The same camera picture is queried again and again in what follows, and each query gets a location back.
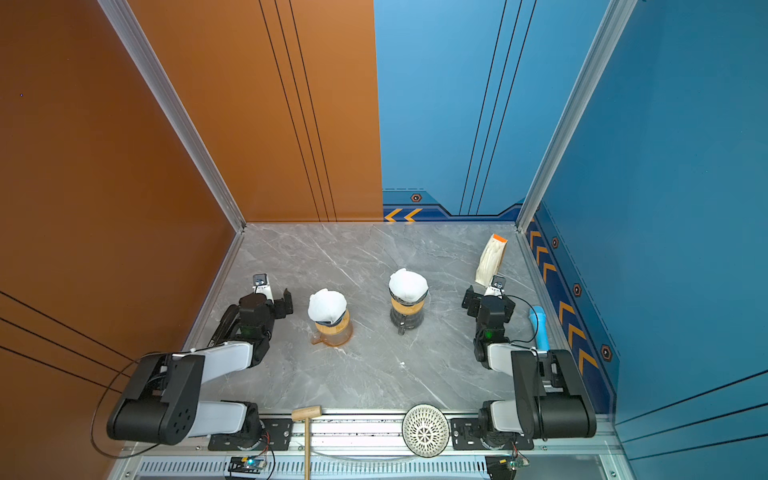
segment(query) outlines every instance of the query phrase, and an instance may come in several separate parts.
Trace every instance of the yellow arrow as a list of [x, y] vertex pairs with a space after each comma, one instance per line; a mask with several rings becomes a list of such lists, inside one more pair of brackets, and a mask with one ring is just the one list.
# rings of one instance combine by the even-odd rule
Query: yellow arrow
[[410, 214], [406, 215], [406, 220], [409, 221], [409, 222], [416, 222], [416, 220], [413, 220], [413, 216], [416, 215], [420, 211], [422, 211], [422, 209], [421, 208], [417, 208], [416, 210], [414, 210]]
[[573, 326], [573, 323], [568, 325], [568, 345], [570, 345], [571, 348], [574, 347], [574, 333], [585, 340], [587, 339], [587, 337], [584, 335], [584, 332], [581, 329]]
[[540, 237], [541, 232], [533, 231], [531, 232], [531, 250], [533, 250], [533, 237]]
[[392, 213], [390, 213], [389, 215], [384, 217], [384, 219], [385, 220], [389, 220], [392, 223], [395, 223], [397, 220], [393, 219], [392, 217], [394, 217], [395, 215], [399, 214], [401, 210], [402, 210], [402, 208], [396, 208], [396, 209], [392, 210]]
[[584, 350], [579, 349], [578, 350], [578, 371], [580, 374], [584, 375], [584, 361], [587, 360], [589, 363], [594, 365], [596, 369], [599, 369], [597, 360], [592, 358], [592, 355], [589, 353], [586, 353]]
[[572, 306], [568, 305], [567, 303], [560, 302], [560, 324], [563, 324], [563, 310], [567, 310], [568, 312], [573, 313], [576, 315], [576, 312], [574, 312], [574, 309]]
[[558, 271], [558, 269], [554, 268], [554, 265], [551, 263], [544, 262], [544, 283], [547, 283], [547, 270], [552, 270], [553, 272]]
[[541, 252], [549, 253], [546, 247], [536, 247], [536, 265], [541, 265]]

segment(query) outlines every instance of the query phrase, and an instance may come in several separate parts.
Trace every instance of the metal corner post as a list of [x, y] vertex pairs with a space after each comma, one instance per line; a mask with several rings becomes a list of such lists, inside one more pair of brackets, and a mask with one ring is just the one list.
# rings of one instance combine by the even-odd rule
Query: metal corner post
[[571, 90], [571, 96], [568, 97], [558, 126], [552, 134], [544, 158], [541, 159], [541, 164], [536, 170], [531, 188], [528, 189], [528, 194], [525, 196], [525, 202], [516, 222], [518, 231], [525, 232], [541, 199], [544, 198], [544, 192], [552, 180], [554, 171], [560, 164], [560, 159], [563, 158], [565, 149], [568, 147], [574, 131], [576, 131], [578, 122], [584, 114], [584, 109], [592, 98], [594, 89], [598, 86], [600, 76], [602, 76], [603, 70], [605, 70], [605, 66], [610, 60], [614, 48], [616, 48], [621, 32], [624, 31], [635, 4], [637, 4], [637, 0], [611, 0], [611, 3], [608, 4], [598, 33], [594, 36], [587, 57], [576, 78], [576, 83]]
[[219, 203], [235, 231], [245, 227], [245, 218], [232, 197], [219, 169], [200, 138], [192, 119], [174, 90], [160, 60], [154, 53], [127, 0], [98, 0], [101, 9], [123, 42], [157, 103], [173, 126], [184, 148], [200, 171], [205, 183]]

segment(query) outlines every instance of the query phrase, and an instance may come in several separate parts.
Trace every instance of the marble tabletop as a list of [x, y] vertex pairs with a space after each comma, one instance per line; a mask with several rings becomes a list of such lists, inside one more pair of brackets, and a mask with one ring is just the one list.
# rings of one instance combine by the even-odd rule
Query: marble tabletop
[[[303, 406], [409, 409], [429, 403], [475, 411], [485, 400], [512, 399], [511, 377], [475, 360], [475, 320], [461, 308], [488, 238], [511, 238], [509, 223], [252, 223], [200, 335], [205, 346], [224, 310], [267, 273], [275, 296], [288, 289], [294, 314], [278, 319], [270, 350], [251, 369], [203, 385], [201, 399], [255, 402], [263, 412]], [[523, 253], [510, 241], [500, 274], [506, 292], [537, 304]], [[424, 323], [400, 336], [389, 320], [389, 276], [406, 267], [429, 282]], [[354, 335], [344, 346], [310, 344], [312, 293], [337, 290], [347, 299]], [[533, 334], [518, 302], [507, 336]]]

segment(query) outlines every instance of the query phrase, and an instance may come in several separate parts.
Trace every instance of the black line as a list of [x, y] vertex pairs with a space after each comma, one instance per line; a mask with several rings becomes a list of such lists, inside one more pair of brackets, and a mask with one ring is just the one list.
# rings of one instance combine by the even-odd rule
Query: black line
[[299, 56], [301, 57], [301, 68], [304, 70], [304, 79], [306, 80], [306, 91], [309, 92], [310, 94], [310, 107], [312, 108], [312, 116], [315, 119], [315, 131], [317, 132], [317, 142], [320, 144], [320, 157], [323, 159], [323, 169], [326, 171], [326, 181], [328, 182], [328, 195], [330, 195], [331, 197], [331, 208], [333, 208], [333, 219], [338, 222], [339, 218], [336, 216], [336, 204], [333, 202], [333, 189], [331, 188], [331, 179], [328, 177], [328, 167], [326, 166], [326, 154], [323, 151], [323, 139], [320, 138], [320, 128], [317, 126], [317, 114], [315, 113], [315, 104], [312, 101], [312, 90], [310, 89], [310, 78], [306, 74], [306, 65], [304, 64], [304, 53], [302, 53], [301, 51], [301, 41], [299, 40], [299, 29], [296, 27], [296, 17], [293, 16], [293, 3], [291, 2], [291, 0], [288, 0], [288, 5], [290, 5], [290, 16], [293, 20], [293, 30], [296, 32], [296, 43], [299, 44]]
[[472, 153], [469, 155], [469, 166], [467, 167], [467, 178], [464, 180], [464, 191], [462, 192], [462, 203], [458, 206], [458, 214], [462, 214], [464, 208], [464, 196], [467, 194], [467, 184], [469, 183], [469, 172], [472, 171], [472, 157], [475, 156], [475, 145], [478, 143], [478, 133], [480, 132], [480, 122], [482, 120], [482, 111], [485, 109], [485, 97], [488, 96], [488, 86], [491, 84], [491, 73], [493, 72], [493, 61], [496, 59], [496, 48], [498, 48], [498, 37], [502, 34], [502, 24], [504, 23], [504, 12], [507, 11], [507, 0], [504, 0], [502, 8], [502, 19], [498, 23], [498, 33], [496, 34], [496, 44], [493, 46], [493, 55], [491, 56], [491, 67], [488, 69], [488, 80], [485, 82], [485, 93], [482, 96], [482, 105], [480, 105], [480, 118], [478, 118], [478, 127], [475, 131], [475, 141], [472, 142]]
[[488, 170], [485, 172], [485, 180], [482, 183], [482, 190], [480, 191], [480, 200], [478, 200], [478, 207], [475, 210], [475, 215], [480, 211], [480, 203], [482, 203], [482, 196], [485, 193], [485, 184], [488, 183], [488, 174], [491, 173], [491, 166], [493, 165], [493, 157], [496, 155], [496, 145], [498, 145], [498, 138], [502, 135], [502, 127], [504, 126], [504, 117], [507, 114], [507, 107], [509, 106], [509, 98], [512, 96], [512, 88], [515, 87], [515, 79], [518, 77], [518, 69], [520, 68], [520, 59], [523, 57], [523, 50], [525, 50], [525, 41], [528, 39], [528, 31], [531, 30], [531, 21], [533, 21], [533, 12], [536, 11], [536, 2], [533, 2], [533, 9], [531, 10], [531, 17], [528, 19], [528, 27], [525, 29], [525, 37], [523, 37], [523, 45], [520, 47], [520, 55], [518, 56], [518, 64], [515, 66], [515, 74], [512, 75], [512, 85], [509, 86], [509, 95], [507, 95], [507, 103], [504, 105], [504, 113], [502, 114], [502, 122], [498, 126], [498, 134], [496, 135], [496, 142], [493, 144], [493, 151], [491, 152], [491, 160], [488, 161]]
[[736, 410], [735, 412], [728, 412], [728, 413], [724, 413], [722, 415], [715, 415], [714, 417], [710, 417], [708, 419], [697, 420], [696, 422], [686, 423], [685, 425], [680, 425], [680, 426], [677, 426], [677, 427], [672, 427], [671, 429], [661, 430], [660, 432], [649, 433], [647, 435], [642, 435], [642, 436], [639, 436], [639, 437], [635, 437], [633, 439], [623, 440], [621, 443], [624, 444], [624, 443], [627, 443], [627, 442], [634, 442], [635, 440], [645, 439], [647, 437], [651, 437], [651, 436], [654, 436], [654, 435], [659, 435], [660, 433], [667, 433], [667, 432], [671, 432], [671, 431], [677, 430], [677, 429], [684, 429], [685, 427], [690, 427], [692, 425], [698, 425], [700, 423], [709, 422], [710, 420], [722, 419], [723, 417], [727, 417], [727, 416], [731, 416], [731, 415], [736, 415], [737, 413], [744, 413], [744, 412], [749, 412], [750, 410], [760, 409], [760, 408], [763, 408], [764, 406], [768, 406], [768, 402], [761, 403], [759, 405], [755, 405], [755, 406], [751, 406], [751, 407], [746, 407], [745, 409]]
[[109, 388], [109, 389], [110, 389], [110, 390], [112, 390], [113, 392], [122, 393], [120, 390], [115, 390], [115, 389], [113, 389], [113, 388], [111, 388], [111, 387], [107, 387], [106, 385], [102, 385], [102, 384], [100, 384], [99, 382], [94, 382], [94, 381], [93, 381], [93, 380], [91, 380], [91, 379], [86, 379], [84, 376], [79, 376], [77, 373], [72, 373], [72, 372], [69, 372], [69, 371], [67, 371], [67, 370], [64, 370], [64, 369], [60, 369], [60, 368], [58, 368], [57, 366], [53, 366], [53, 365], [51, 365], [50, 363], [46, 363], [46, 362], [43, 362], [42, 360], [33, 359], [32, 357], [30, 357], [30, 356], [28, 356], [28, 355], [25, 355], [25, 354], [23, 354], [23, 353], [19, 353], [19, 352], [15, 351], [15, 350], [11, 350], [11, 349], [9, 349], [7, 346], [2, 346], [2, 345], [0, 345], [0, 349], [6, 350], [6, 351], [8, 351], [8, 352], [10, 352], [10, 353], [15, 353], [15, 354], [16, 354], [16, 355], [18, 355], [18, 356], [23, 356], [24, 358], [26, 358], [26, 359], [29, 359], [29, 360], [31, 360], [31, 361], [33, 361], [33, 362], [37, 362], [37, 363], [41, 363], [42, 365], [45, 365], [45, 366], [49, 366], [49, 367], [51, 367], [51, 368], [52, 368], [52, 369], [54, 369], [54, 370], [58, 370], [59, 372], [64, 372], [64, 373], [67, 373], [68, 375], [72, 375], [72, 376], [74, 376], [74, 377], [77, 377], [77, 378], [79, 378], [79, 379], [81, 379], [81, 380], [85, 380], [86, 382], [90, 382], [90, 383], [93, 383], [94, 385], [98, 385], [98, 386], [100, 386], [100, 387], [102, 387], [102, 388], [105, 388], [105, 389], [106, 389], [106, 388]]
[[697, 398], [699, 398], [700, 396], [705, 396], [705, 395], [706, 395], [706, 394], [708, 394], [708, 393], [712, 393], [712, 392], [716, 392], [717, 390], [725, 389], [725, 388], [727, 388], [727, 387], [729, 387], [729, 386], [733, 386], [733, 385], [736, 385], [737, 383], [741, 383], [741, 382], [745, 382], [745, 381], [747, 381], [747, 380], [753, 379], [753, 378], [755, 378], [756, 376], [765, 375], [766, 373], [768, 373], [768, 370], [763, 370], [762, 372], [754, 373], [753, 375], [750, 375], [750, 376], [745, 376], [745, 377], [744, 377], [744, 378], [742, 378], [742, 379], [734, 380], [734, 381], [732, 381], [731, 383], [726, 383], [725, 385], [722, 385], [722, 386], [716, 387], [716, 388], [714, 388], [714, 389], [711, 389], [711, 390], [707, 390], [706, 392], [697, 393], [696, 395], [694, 395], [694, 396], [690, 396], [690, 397], [688, 397], [688, 398], [686, 398], [686, 399], [677, 400], [676, 402], [672, 402], [672, 403], [670, 403], [669, 405], [665, 405], [665, 406], [663, 406], [663, 407], [659, 407], [659, 408], [657, 408], [657, 409], [653, 409], [653, 410], [651, 410], [651, 411], [649, 411], [649, 412], [641, 413], [640, 415], [636, 415], [636, 416], [632, 417], [631, 419], [622, 420], [622, 421], [620, 421], [620, 422], [617, 422], [617, 423], [616, 423], [616, 425], [621, 425], [622, 423], [631, 422], [632, 420], [636, 420], [636, 419], [639, 419], [640, 417], [645, 417], [646, 415], [650, 415], [651, 413], [656, 413], [656, 412], [659, 412], [660, 410], [668, 409], [668, 408], [670, 408], [671, 406], [680, 405], [681, 403], [683, 403], [683, 402], [687, 402], [688, 400], [697, 399]]
[[3, 291], [0, 291], [0, 293], [1, 293], [1, 294], [3, 294], [3, 295], [5, 295], [5, 296], [7, 296], [9, 299], [13, 300], [13, 301], [14, 301], [14, 302], [16, 302], [16, 303], [18, 303], [18, 304], [20, 304], [20, 305], [23, 305], [23, 306], [26, 306], [27, 308], [29, 308], [29, 309], [30, 309], [30, 310], [32, 310], [33, 312], [35, 312], [35, 313], [39, 313], [40, 315], [43, 315], [45, 318], [47, 318], [47, 319], [49, 319], [49, 320], [52, 320], [53, 322], [56, 322], [56, 323], [58, 323], [59, 325], [63, 326], [65, 329], [69, 329], [69, 330], [71, 330], [72, 332], [75, 332], [75, 333], [77, 333], [77, 334], [78, 334], [78, 335], [80, 335], [80, 336], [84, 336], [85, 338], [89, 339], [89, 340], [90, 340], [90, 341], [92, 341], [93, 343], [97, 343], [98, 345], [101, 345], [101, 346], [103, 346], [105, 349], [107, 349], [107, 350], [109, 350], [109, 351], [111, 351], [111, 352], [117, 353], [119, 356], [121, 356], [121, 357], [123, 357], [123, 358], [125, 358], [125, 359], [129, 359], [129, 360], [132, 360], [132, 358], [131, 358], [131, 357], [129, 357], [129, 356], [126, 356], [126, 355], [123, 355], [122, 353], [118, 352], [117, 350], [115, 350], [115, 349], [113, 349], [113, 348], [110, 348], [110, 347], [106, 346], [105, 344], [103, 344], [103, 343], [99, 342], [99, 341], [98, 341], [98, 340], [96, 340], [96, 339], [92, 339], [90, 336], [88, 336], [88, 335], [85, 335], [83, 332], [80, 332], [79, 330], [76, 330], [76, 329], [74, 329], [74, 328], [70, 327], [70, 326], [69, 326], [69, 325], [67, 325], [66, 323], [63, 323], [63, 322], [60, 322], [60, 321], [56, 320], [54, 317], [52, 317], [52, 316], [50, 316], [50, 315], [48, 315], [48, 314], [46, 314], [46, 313], [43, 313], [43, 312], [41, 312], [40, 310], [38, 310], [38, 309], [34, 308], [33, 306], [30, 306], [30, 305], [28, 305], [27, 303], [24, 303], [24, 302], [22, 302], [22, 301], [21, 301], [21, 300], [19, 300], [18, 298], [15, 298], [15, 297], [13, 297], [13, 296], [10, 296], [10, 295], [8, 295], [6, 292], [3, 292]]
[[627, 458], [627, 460], [632, 462], [633, 460], [642, 460], [643, 458], [660, 457], [662, 455], [669, 455], [670, 453], [688, 452], [689, 450], [705, 449], [706, 447], [716, 447], [718, 445], [726, 445], [727, 443], [736, 443], [736, 442], [743, 442], [744, 440], [761, 439], [762, 437], [768, 437], [768, 433], [761, 433], [759, 435], [742, 437], [740, 439], [725, 440], [724, 442], [708, 443], [706, 445], [699, 445], [697, 447], [688, 447], [687, 449], [672, 450], [671, 452], [654, 453], [653, 455], [644, 455], [642, 457]]
[[290, 103], [288, 102], [288, 93], [286, 92], [286, 85], [283, 83], [283, 74], [280, 73], [280, 64], [277, 63], [277, 53], [275, 53], [275, 45], [272, 43], [272, 35], [270, 34], [270, 26], [266, 24], [266, 15], [264, 14], [264, 6], [259, 0], [259, 8], [261, 9], [261, 18], [264, 19], [264, 28], [266, 28], [266, 36], [270, 40], [270, 47], [272, 48], [272, 56], [275, 58], [275, 67], [277, 67], [277, 76], [280, 77], [280, 84], [283, 86], [283, 95], [286, 98], [286, 106], [288, 107], [288, 115], [290, 115], [290, 123], [293, 125], [293, 133], [296, 135], [296, 144], [299, 145], [299, 153], [301, 154], [301, 163], [304, 164], [304, 173], [306, 174], [306, 182], [310, 185], [310, 193], [312, 194], [312, 202], [315, 204], [315, 213], [317, 214], [317, 221], [322, 222], [320, 219], [320, 210], [317, 209], [317, 201], [315, 200], [315, 191], [312, 189], [312, 182], [310, 181], [310, 171], [306, 168], [306, 160], [304, 160], [304, 151], [301, 149], [301, 142], [299, 141], [299, 131], [296, 129], [296, 122], [293, 121], [293, 112], [290, 110]]
[[84, 359], [86, 359], [86, 360], [91, 360], [93, 363], [98, 363], [99, 365], [101, 365], [101, 366], [103, 366], [103, 367], [106, 367], [106, 368], [108, 368], [108, 369], [112, 370], [113, 372], [120, 372], [120, 370], [118, 370], [118, 369], [113, 369], [113, 368], [112, 368], [112, 367], [110, 367], [109, 365], [106, 365], [106, 364], [104, 364], [104, 363], [101, 363], [101, 362], [99, 362], [98, 360], [94, 360], [94, 359], [92, 359], [92, 358], [91, 358], [91, 357], [89, 357], [89, 356], [85, 356], [85, 355], [83, 355], [82, 353], [79, 353], [79, 352], [75, 352], [73, 349], [71, 349], [71, 348], [69, 348], [69, 347], [67, 347], [67, 346], [63, 346], [62, 344], [60, 344], [60, 343], [57, 343], [57, 342], [54, 342], [54, 341], [53, 341], [53, 340], [51, 340], [51, 339], [45, 338], [43, 335], [40, 335], [40, 334], [38, 334], [38, 333], [35, 333], [35, 332], [31, 331], [31, 330], [27, 330], [27, 329], [26, 329], [26, 328], [24, 328], [23, 326], [20, 326], [20, 325], [16, 325], [16, 324], [15, 324], [15, 323], [13, 323], [12, 321], [10, 321], [10, 320], [6, 320], [6, 319], [4, 319], [4, 318], [3, 318], [3, 317], [1, 317], [1, 316], [0, 316], [0, 320], [2, 320], [3, 322], [6, 322], [8, 325], [13, 325], [13, 326], [15, 326], [16, 328], [18, 328], [18, 329], [20, 329], [20, 330], [23, 330], [23, 331], [25, 331], [26, 333], [30, 333], [30, 334], [32, 334], [32, 335], [34, 335], [34, 336], [38, 337], [39, 339], [43, 339], [43, 340], [45, 340], [46, 342], [50, 342], [50, 343], [53, 343], [54, 345], [56, 345], [56, 346], [58, 346], [58, 347], [61, 347], [61, 348], [62, 348], [62, 349], [64, 349], [64, 350], [67, 350], [68, 352], [72, 352], [72, 353], [74, 353], [74, 354], [75, 354], [75, 355], [77, 355], [77, 356], [81, 356], [81, 357], [83, 357], [83, 358], [84, 358]]
[[320, 183], [320, 172], [317, 170], [317, 161], [315, 160], [315, 150], [312, 148], [312, 139], [310, 138], [310, 130], [306, 126], [306, 117], [304, 116], [304, 107], [301, 105], [301, 95], [299, 94], [299, 84], [296, 83], [296, 74], [293, 73], [293, 62], [290, 60], [290, 52], [288, 51], [288, 41], [286, 40], [286, 32], [283, 30], [283, 20], [280, 17], [280, 8], [277, 7], [277, 0], [275, 1], [275, 10], [277, 10], [277, 21], [280, 23], [280, 31], [283, 33], [283, 44], [286, 46], [286, 55], [288, 55], [288, 65], [290, 66], [290, 74], [293, 77], [293, 87], [296, 89], [296, 99], [299, 101], [299, 110], [301, 111], [301, 119], [304, 122], [304, 131], [306, 132], [306, 142], [310, 144], [310, 153], [312, 154], [312, 163], [315, 165], [315, 175], [317, 176], [317, 186], [320, 188], [320, 198], [323, 200], [323, 209], [326, 211], [326, 220], [330, 220], [328, 214], [328, 207], [326, 206], [326, 196], [323, 193], [323, 185]]
[[[496, 100], [493, 102], [493, 112], [491, 113], [491, 121], [488, 123], [488, 131], [485, 132], [485, 143], [482, 145], [482, 154], [480, 155], [480, 165], [478, 165], [478, 173], [475, 175], [475, 186], [472, 188], [472, 198], [469, 199], [469, 208], [467, 209], [467, 214], [469, 215], [472, 212], [472, 202], [475, 201], [475, 190], [477, 190], [478, 187], [478, 179], [480, 178], [480, 170], [482, 170], [482, 160], [485, 156], [485, 148], [488, 146], [488, 138], [491, 136], [491, 128], [493, 127], [493, 117], [496, 115], [496, 106], [498, 105], [498, 94], [502, 91], [502, 84], [504, 83], [504, 73], [507, 71], [507, 61], [509, 60], [509, 52], [512, 50], [512, 41], [515, 40], [515, 31], [518, 29], [518, 19], [520, 18], [520, 10], [522, 9], [523, 2], [520, 1], [520, 6], [518, 6], [518, 14], [515, 17], [515, 26], [512, 27], [512, 36], [509, 38], [509, 47], [507, 47], [507, 58], [504, 59], [504, 68], [502, 69], [502, 79], [498, 81], [498, 90], [496, 91]], [[533, 9], [536, 9], [536, 3], [533, 4]], [[520, 53], [522, 55], [522, 49], [525, 48], [525, 40], [523, 40], [522, 48], [520, 48]], [[512, 85], [515, 84], [515, 79], [512, 79]], [[501, 133], [502, 126], [498, 126], [498, 132]]]

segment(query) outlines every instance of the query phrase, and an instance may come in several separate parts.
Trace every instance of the orange wall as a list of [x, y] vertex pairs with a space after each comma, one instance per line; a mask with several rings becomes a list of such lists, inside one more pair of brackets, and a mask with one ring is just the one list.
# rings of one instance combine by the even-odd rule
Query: orange wall
[[[0, 291], [131, 358], [181, 348], [227, 219], [97, 2], [5, 0], [0, 38]], [[0, 321], [3, 478], [40, 478], [41, 449], [57, 478], [106, 475], [89, 380], [127, 360], [7, 296], [0, 318], [88, 357]]]
[[381, 220], [372, 0], [130, 0], [247, 221]]

